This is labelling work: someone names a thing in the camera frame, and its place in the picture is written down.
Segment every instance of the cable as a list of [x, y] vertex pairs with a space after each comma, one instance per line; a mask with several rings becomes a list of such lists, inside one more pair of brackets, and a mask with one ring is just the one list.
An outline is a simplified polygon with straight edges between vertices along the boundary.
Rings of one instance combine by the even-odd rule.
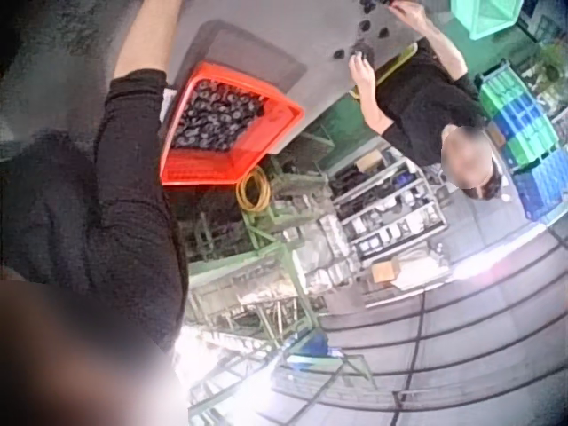
[[[247, 184], [249, 180], [253, 179], [256, 187], [258, 188], [258, 201], [256, 204], [250, 202], [247, 197]], [[236, 186], [235, 192], [237, 194], [237, 202], [241, 206], [241, 209], [252, 212], [260, 213], [265, 210], [270, 204], [270, 198], [272, 195], [270, 181], [260, 167], [256, 166], [246, 177], [244, 177]]]

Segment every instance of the hand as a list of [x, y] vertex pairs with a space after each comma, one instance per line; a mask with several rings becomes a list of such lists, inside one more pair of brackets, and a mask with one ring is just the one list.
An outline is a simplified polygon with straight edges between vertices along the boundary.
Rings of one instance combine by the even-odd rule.
[[426, 11], [424, 11], [424, 6], [421, 4], [399, 0], [389, 6], [389, 10], [423, 36], [432, 27], [432, 23], [426, 16]]
[[363, 53], [358, 51], [349, 59], [351, 78], [357, 84], [359, 94], [375, 93], [375, 71], [368, 60], [363, 58]]

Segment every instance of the black sleeve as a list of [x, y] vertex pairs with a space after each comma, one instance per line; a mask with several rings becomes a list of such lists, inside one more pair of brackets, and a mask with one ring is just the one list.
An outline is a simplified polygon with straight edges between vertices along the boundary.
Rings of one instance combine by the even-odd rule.
[[383, 139], [397, 148], [405, 157], [413, 160], [414, 150], [406, 133], [396, 124], [392, 124], [383, 134]]
[[165, 84], [154, 70], [111, 82], [96, 151], [100, 217], [86, 251], [96, 295], [167, 351], [181, 327], [187, 283], [158, 171]]
[[464, 91], [476, 102], [479, 101], [479, 91], [477, 90], [475, 84], [469, 79], [469, 76], [467, 74], [456, 80], [454, 82], [454, 85], [457, 86], [460, 90]]

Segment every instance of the orange basket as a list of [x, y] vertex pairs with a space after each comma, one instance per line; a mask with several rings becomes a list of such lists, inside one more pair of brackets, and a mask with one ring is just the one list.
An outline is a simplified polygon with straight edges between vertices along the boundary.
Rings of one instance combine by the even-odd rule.
[[[226, 153], [171, 147], [185, 105], [191, 99], [195, 84], [201, 80], [228, 84], [264, 97], [264, 115], [256, 118]], [[303, 118], [303, 109], [270, 84], [219, 65], [203, 62], [187, 81], [170, 122], [160, 161], [162, 184], [236, 184]]]

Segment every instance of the worker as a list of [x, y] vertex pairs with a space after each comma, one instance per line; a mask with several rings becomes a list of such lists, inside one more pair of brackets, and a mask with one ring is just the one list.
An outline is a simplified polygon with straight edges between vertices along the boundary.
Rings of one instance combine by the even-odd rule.
[[389, 9], [423, 39], [418, 52], [378, 87], [363, 54], [351, 57], [365, 122], [418, 166], [441, 163], [470, 198], [491, 200], [501, 189], [501, 173], [462, 54], [423, 6], [396, 1]]
[[171, 352], [188, 277], [159, 179], [166, 67], [183, 0], [144, 0], [123, 43], [95, 160], [47, 132], [3, 164], [1, 265], [99, 301]]

